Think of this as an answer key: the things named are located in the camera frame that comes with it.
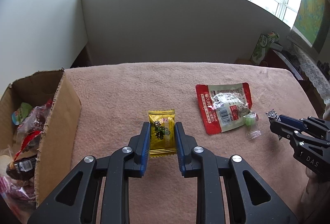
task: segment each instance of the table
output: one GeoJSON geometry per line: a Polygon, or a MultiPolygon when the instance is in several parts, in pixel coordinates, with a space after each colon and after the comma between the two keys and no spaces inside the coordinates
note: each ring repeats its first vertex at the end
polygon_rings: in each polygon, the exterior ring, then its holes
{"type": "MultiPolygon", "coordinates": [[[[316,114],[321,119],[330,119],[330,84],[314,63],[299,47],[295,46],[292,55],[296,55],[299,63],[296,68],[282,53],[269,49],[260,65],[290,71],[308,96],[316,114]]],[[[235,64],[253,65],[247,59],[237,59],[235,64]]]]}
{"type": "MultiPolygon", "coordinates": [[[[240,154],[302,217],[300,198],[308,178],[305,167],[293,159],[285,140],[269,130],[265,112],[301,118],[316,116],[293,75],[283,69],[223,63],[133,63],[66,70],[81,104],[71,167],[84,156],[97,158],[126,146],[139,134],[148,110],[175,109],[176,121],[199,145],[214,154],[240,154]],[[248,82],[252,109],[259,114],[262,135],[246,139],[242,126],[207,135],[199,111],[196,84],[248,82]]],[[[132,224],[188,224],[196,221],[196,179],[183,178],[176,155],[149,159],[142,179],[130,179],[132,224]]]]}

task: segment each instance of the plastic bag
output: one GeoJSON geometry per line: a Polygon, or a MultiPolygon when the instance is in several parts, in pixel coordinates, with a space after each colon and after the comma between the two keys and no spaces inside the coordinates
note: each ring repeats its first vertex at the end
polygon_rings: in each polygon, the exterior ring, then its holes
{"type": "Polygon", "coordinates": [[[24,121],[17,128],[16,144],[22,145],[24,138],[33,132],[38,132],[35,134],[33,139],[31,139],[27,145],[22,149],[22,152],[29,151],[39,145],[40,134],[44,129],[44,124],[49,115],[52,107],[52,100],[50,99],[43,106],[37,106],[32,109],[29,115],[24,119],[24,121]]]}
{"type": "Polygon", "coordinates": [[[249,84],[196,85],[198,105],[209,135],[228,131],[245,124],[244,115],[251,112],[249,84]]]}
{"type": "Polygon", "coordinates": [[[258,126],[258,114],[256,112],[249,113],[248,115],[243,116],[245,119],[245,125],[247,129],[246,138],[248,140],[254,139],[261,135],[258,126]]]}
{"type": "Polygon", "coordinates": [[[0,194],[19,221],[27,223],[36,209],[33,178],[29,181],[16,181],[0,175],[0,194]]]}

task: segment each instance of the cardboard box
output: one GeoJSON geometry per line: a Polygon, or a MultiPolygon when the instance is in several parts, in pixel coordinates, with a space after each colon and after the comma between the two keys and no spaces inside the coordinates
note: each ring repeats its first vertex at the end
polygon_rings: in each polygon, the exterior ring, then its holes
{"type": "Polygon", "coordinates": [[[10,84],[0,100],[0,149],[15,147],[12,113],[22,102],[32,107],[53,98],[41,134],[35,170],[37,205],[69,173],[81,103],[64,70],[36,72],[10,84]]]}

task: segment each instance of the red snack package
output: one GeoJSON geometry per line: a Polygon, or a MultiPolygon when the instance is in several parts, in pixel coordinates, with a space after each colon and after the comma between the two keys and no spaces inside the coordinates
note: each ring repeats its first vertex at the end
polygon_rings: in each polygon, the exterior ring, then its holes
{"type": "Polygon", "coordinates": [[[252,107],[249,84],[223,84],[219,86],[197,84],[199,109],[209,135],[225,132],[244,125],[244,115],[252,107]]]}

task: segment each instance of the clear candy wrapper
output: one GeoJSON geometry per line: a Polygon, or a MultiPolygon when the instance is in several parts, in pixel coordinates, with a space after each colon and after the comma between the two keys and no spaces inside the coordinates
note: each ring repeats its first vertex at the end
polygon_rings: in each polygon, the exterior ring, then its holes
{"type": "Polygon", "coordinates": [[[251,112],[249,84],[196,85],[198,105],[209,135],[225,132],[245,124],[251,112]]]}
{"type": "Polygon", "coordinates": [[[7,165],[13,160],[14,152],[8,145],[7,149],[0,150],[0,175],[6,175],[7,165]]]}
{"type": "Polygon", "coordinates": [[[50,99],[43,106],[37,106],[32,109],[29,115],[22,121],[17,128],[16,143],[22,145],[24,139],[33,133],[33,138],[30,139],[27,145],[24,146],[22,152],[29,151],[32,148],[38,147],[40,142],[40,134],[44,129],[44,124],[52,107],[52,100],[50,99]]]}
{"type": "Polygon", "coordinates": [[[248,115],[243,116],[243,118],[245,119],[245,125],[247,129],[246,138],[251,140],[260,136],[261,132],[258,126],[258,114],[256,112],[251,112],[248,115]]]}

